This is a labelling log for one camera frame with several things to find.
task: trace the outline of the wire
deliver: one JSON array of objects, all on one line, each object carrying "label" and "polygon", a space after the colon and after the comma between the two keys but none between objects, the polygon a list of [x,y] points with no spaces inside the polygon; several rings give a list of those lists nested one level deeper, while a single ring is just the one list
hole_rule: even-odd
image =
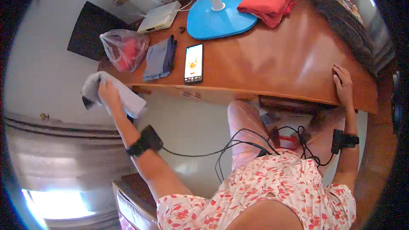
[{"label": "wire", "polygon": [[178,12],[189,11],[190,9],[192,9],[193,7],[195,7],[195,5],[197,4],[198,1],[199,1],[199,0],[196,0],[196,2],[192,5],[191,8],[189,8],[189,9],[187,9],[187,10],[182,10],[183,8],[187,7],[187,5],[190,5],[190,4],[193,2],[193,0],[191,0],[189,4],[187,4],[186,6],[180,8],[180,9],[178,10]]},{"label": "wire", "polygon": [[[302,125],[298,126],[297,130],[295,130],[295,129],[292,128],[291,126],[283,126],[283,127],[280,127],[278,130],[281,130],[281,129],[284,129],[284,128],[289,128],[289,129],[291,129],[291,130],[293,130],[293,131],[295,131],[295,132],[297,133],[299,142],[300,142],[300,144],[301,144],[301,146],[302,146],[302,148],[303,148],[303,154],[302,154],[301,157],[300,157],[301,159],[302,159],[303,157],[304,157],[304,159],[313,159],[313,160],[317,163],[317,165],[318,165],[317,168],[318,168],[319,166],[327,166],[327,165],[330,163],[330,161],[332,160],[332,158],[333,158],[333,156],[334,156],[334,153],[332,153],[332,155],[331,155],[331,157],[330,157],[330,159],[328,160],[327,163],[321,164],[320,158],[318,158],[317,156],[314,156],[314,154],[311,152],[311,150],[310,150],[309,147],[307,146],[307,143],[304,142],[304,139],[301,137],[300,128],[303,128],[303,129],[305,130],[304,126],[302,126]],[[305,152],[306,150],[311,154],[311,156],[308,157],[308,158],[307,158],[307,154],[306,154],[306,152]]]},{"label": "wire", "polygon": [[195,5],[197,4],[198,1],[199,1],[199,0],[196,0],[196,2],[195,2],[189,9],[187,9],[187,10],[182,10],[182,9],[186,8],[187,6],[189,6],[189,5],[193,2],[193,0],[190,0],[190,2],[189,2],[187,5],[181,7],[181,8],[179,8],[179,9],[173,11],[173,12],[164,13],[164,14],[162,14],[162,15],[143,15],[143,14],[140,14],[140,13],[128,13],[128,14],[130,14],[130,15],[139,15],[139,16],[142,16],[142,17],[161,17],[161,16],[165,16],[165,15],[172,14],[172,13],[176,13],[176,12],[190,11],[193,7],[195,7]]},{"label": "wire", "polygon": [[[300,144],[301,144],[301,146],[302,146],[302,148],[303,148],[303,154],[302,154],[301,157],[300,157],[301,159],[302,159],[303,157],[304,157],[305,160],[306,160],[306,159],[313,159],[313,160],[318,164],[317,168],[318,168],[319,166],[326,166],[326,165],[328,165],[328,164],[330,163],[330,161],[332,160],[334,154],[331,155],[330,159],[328,160],[328,162],[327,162],[326,164],[321,164],[320,159],[319,159],[317,156],[314,156],[314,155],[312,154],[311,150],[307,147],[307,144],[306,144],[306,142],[304,142],[304,140],[302,139],[301,133],[300,133],[300,128],[303,128],[303,129],[305,130],[304,126],[302,126],[302,125],[298,126],[297,130],[295,130],[295,129],[292,128],[291,126],[283,126],[283,127],[278,128],[278,130],[281,130],[281,129],[284,129],[284,128],[289,128],[289,129],[291,129],[291,130],[293,130],[294,132],[297,133],[299,142],[300,142]],[[280,155],[280,154],[273,148],[273,146],[270,145],[270,143],[269,143],[269,140],[270,140],[271,136],[269,136],[268,139],[265,139],[262,135],[258,134],[257,132],[252,131],[252,130],[249,130],[249,129],[246,129],[246,128],[242,128],[242,129],[238,130],[238,131],[232,136],[232,138],[229,140],[229,142],[228,142],[222,149],[220,149],[220,150],[218,150],[218,151],[215,151],[215,152],[211,152],[211,153],[209,153],[209,154],[203,154],[203,155],[185,155],[185,154],[179,154],[179,153],[172,152],[172,151],[166,149],[165,147],[162,147],[162,148],[163,148],[163,150],[165,150],[166,152],[171,153],[171,154],[173,154],[173,155],[176,155],[176,156],[185,156],[185,157],[205,157],[205,156],[211,156],[211,155],[220,153],[219,157],[217,158],[216,165],[214,166],[214,169],[215,169],[215,171],[216,171],[217,178],[219,179],[220,183],[222,183],[222,180],[224,179],[224,176],[223,176],[223,171],[222,171],[222,166],[221,166],[221,164],[220,164],[220,161],[221,161],[222,155],[226,152],[227,149],[229,149],[229,148],[231,148],[231,147],[233,147],[233,146],[235,146],[235,145],[244,143],[244,144],[247,144],[247,145],[250,145],[250,146],[257,147],[257,148],[263,150],[263,151],[264,151],[266,154],[268,154],[268,155],[272,155],[271,152],[269,152],[267,149],[265,149],[264,147],[262,147],[262,146],[260,146],[260,145],[258,145],[258,144],[255,144],[255,143],[252,143],[252,142],[240,141],[240,140],[234,139],[235,136],[236,136],[239,132],[241,132],[241,131],[249,131],[249,132],[251,132],[251,133],[254,133],[254,134],[258,135],[261,139],[263,139],[263,140],[267,143],[267,145],[269,146],[269,148],[270,148],[275,154]],[[311,156],[308,157],[308,158],[306,158],[306,157],[307,157],[307,156],[306,156],[306,152],[305,152],[306,150],[309,151],[309,153],[311,154]],[[218,173],[218,171],[217,171],[217,165],[219,165],[220,175],[219,175],[219,173]]]}]

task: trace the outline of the folded blue cloth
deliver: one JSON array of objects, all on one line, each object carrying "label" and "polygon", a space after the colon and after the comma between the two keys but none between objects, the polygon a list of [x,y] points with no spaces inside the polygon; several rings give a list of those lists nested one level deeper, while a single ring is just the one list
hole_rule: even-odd
[{"label": "folded blue cloth", "polygon": [[163,78],[171,73],[176,45],[177,42],[174,40],[174,36],[171,35],[170,38],[148,48],[146,69],[143,75],[144,81]]}]

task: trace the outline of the red folded cloth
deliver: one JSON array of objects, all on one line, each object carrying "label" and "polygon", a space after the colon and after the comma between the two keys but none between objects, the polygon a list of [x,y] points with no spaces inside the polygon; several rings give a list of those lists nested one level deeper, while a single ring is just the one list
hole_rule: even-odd
[{"label": "red folded cloth", "polygon": [[280,23],[283,15],[289,14],[294,4],[293,0],[243,0],[237,10],[256,15],[267,26],[274,28]]}]

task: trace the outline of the floral dress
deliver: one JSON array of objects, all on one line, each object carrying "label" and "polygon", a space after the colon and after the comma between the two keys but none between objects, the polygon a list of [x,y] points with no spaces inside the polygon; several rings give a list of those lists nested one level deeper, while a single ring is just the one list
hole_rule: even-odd
[{"label": "floral dress", "polygon": [[313,160],[278,150],[235,169],[213,198],[172,194],[157,201],[160,229],[225,229],[246,208],[276,200],[300,219],[305,230],[349,229],[356,218],[355,199],[346,185],[324,188]]}]

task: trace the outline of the phone screen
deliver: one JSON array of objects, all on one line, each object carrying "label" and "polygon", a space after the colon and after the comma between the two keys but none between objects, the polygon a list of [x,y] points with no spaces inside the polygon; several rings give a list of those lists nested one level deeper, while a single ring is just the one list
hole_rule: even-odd
[{"label": "phone screen", "polygon": [[184,82],[202,81],[203,45],[191,46],[186,49]]}]

